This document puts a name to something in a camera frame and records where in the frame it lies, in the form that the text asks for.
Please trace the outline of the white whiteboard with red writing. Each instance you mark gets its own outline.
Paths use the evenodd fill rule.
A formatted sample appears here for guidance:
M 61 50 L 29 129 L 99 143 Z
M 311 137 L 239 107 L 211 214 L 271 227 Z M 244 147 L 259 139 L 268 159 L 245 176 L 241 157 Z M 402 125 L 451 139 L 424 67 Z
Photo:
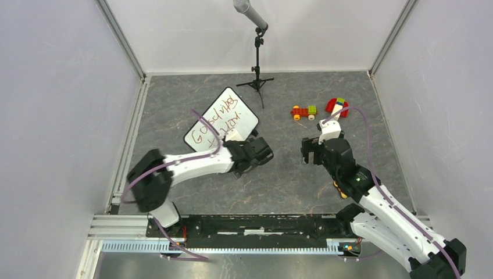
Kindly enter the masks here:
M 202 116 L 213 129 L 196 121 L 183 136 L 184 143 L 195 152 L 217 147 L 216 133 L 223 138 L 230 130 L 236 130 L 245 140 L 259 124 L 257 115 L 231 87 L 225 88 Z

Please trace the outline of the yellow bone-shaped eraser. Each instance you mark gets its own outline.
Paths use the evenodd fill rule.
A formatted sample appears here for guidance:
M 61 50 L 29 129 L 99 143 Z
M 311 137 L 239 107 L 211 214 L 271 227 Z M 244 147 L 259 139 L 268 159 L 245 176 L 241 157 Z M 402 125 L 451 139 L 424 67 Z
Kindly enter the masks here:
M 346 199 L 348 196 L 342 191 L 342 189 L 338 186 L 338 184 L 334 181 L 333 182 L 333 186 L 334 188 L 338 191 L 340 197 L 342 199 Z

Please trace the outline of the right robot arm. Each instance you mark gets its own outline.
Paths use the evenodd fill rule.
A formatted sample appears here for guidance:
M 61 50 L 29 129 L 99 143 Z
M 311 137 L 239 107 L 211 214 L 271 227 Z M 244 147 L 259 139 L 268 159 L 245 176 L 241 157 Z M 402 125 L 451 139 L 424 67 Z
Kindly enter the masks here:
M 445 239 L 406 210 L 369 169 L 356 163 L 349 142 L 342 138 L 319 143 L 303 138 L 303 161 L 323 166 L 340 192 L 353 203 L 340 210 L 335 222 L 343 237 L 361 237 L 395 259 L 411 278 L 461 278 L 466 271 L 465 245 Z

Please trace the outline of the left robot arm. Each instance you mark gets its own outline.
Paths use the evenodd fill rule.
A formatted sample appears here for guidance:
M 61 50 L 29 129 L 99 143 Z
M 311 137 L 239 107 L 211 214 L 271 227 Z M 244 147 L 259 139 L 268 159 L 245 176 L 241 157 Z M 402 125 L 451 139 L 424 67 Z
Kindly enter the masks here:
M 124 193 L 131 192 L 138 210 L 156 219 L 167 236 L 175 237 L 181 233 L 183 222 L 168 199 L 173 186 L 210 174 L 232 173 L 239 178 L 273 157 L 262 137 L 221 140 L 216 148 L 183 155 L 162 155 L 160 150 L 152 149 L 129 171 Z

